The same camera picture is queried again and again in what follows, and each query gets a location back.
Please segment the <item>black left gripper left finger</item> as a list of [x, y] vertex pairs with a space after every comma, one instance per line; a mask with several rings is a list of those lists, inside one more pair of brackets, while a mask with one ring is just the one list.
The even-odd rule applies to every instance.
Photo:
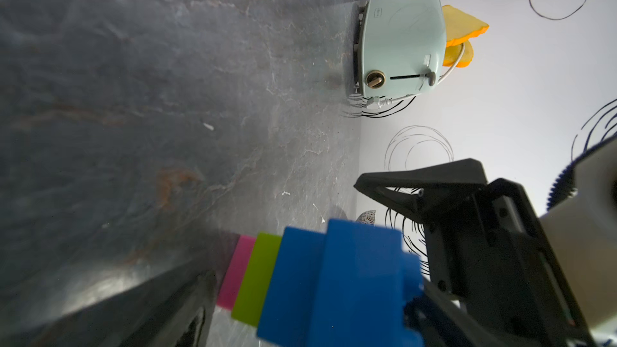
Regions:
[[206, 270], [167, 273], [128, 291], [127, 328], [112, 346], [204, 346], [215, 307], [217, 277]]

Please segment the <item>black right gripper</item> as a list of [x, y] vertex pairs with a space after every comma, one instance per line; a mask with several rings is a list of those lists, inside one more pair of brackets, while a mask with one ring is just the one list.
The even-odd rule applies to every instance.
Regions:
[[474, 159], [364, 173], [354, 188], [424, 225], [430, 278], [482, 346], [592, 346], [594, 339], [522, 186]]

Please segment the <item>lime green long lego brick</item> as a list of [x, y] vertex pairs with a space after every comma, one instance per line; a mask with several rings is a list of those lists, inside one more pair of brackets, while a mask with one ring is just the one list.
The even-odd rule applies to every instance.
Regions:
[[281, 236], [258, 234], [231, 311], [231, 317], [236, 321], [253, 327], [259, 325], [281, 241]]

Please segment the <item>blue long lego brick front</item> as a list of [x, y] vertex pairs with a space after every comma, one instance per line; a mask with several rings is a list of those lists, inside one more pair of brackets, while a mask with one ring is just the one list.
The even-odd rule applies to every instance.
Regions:
[[403, 251], [400, 231], [331, 220], [307, 344], [422, 346], [403, 310], [423, 288], [419, 257]]

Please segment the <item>pink square lego brick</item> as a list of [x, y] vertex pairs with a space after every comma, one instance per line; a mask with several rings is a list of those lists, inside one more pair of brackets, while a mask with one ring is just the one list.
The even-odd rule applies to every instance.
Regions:
[[240, 236], [231, 257], [230, 264], [220, 286], [216, 305], [231, 311], [236, 303], [244, 275], [247, 270], [256, 238]]

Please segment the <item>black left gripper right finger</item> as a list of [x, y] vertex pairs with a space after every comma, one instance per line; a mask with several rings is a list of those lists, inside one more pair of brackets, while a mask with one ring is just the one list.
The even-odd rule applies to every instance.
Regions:
[[420, 332], [425, 346], [482, 346], [478, 324], [427, 279], [409, 302], [409, 326]]

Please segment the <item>blue long lego brick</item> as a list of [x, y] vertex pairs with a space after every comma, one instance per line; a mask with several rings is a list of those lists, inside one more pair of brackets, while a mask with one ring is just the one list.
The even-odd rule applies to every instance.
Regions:
[[284, 230], [257, 337], [273, 345], [306, 346], [326, 235]]
[[403, 251], [400, 231], [331, 220], [307, 344], [422, 346], [403, 310], [423, 288], [419, 257]]

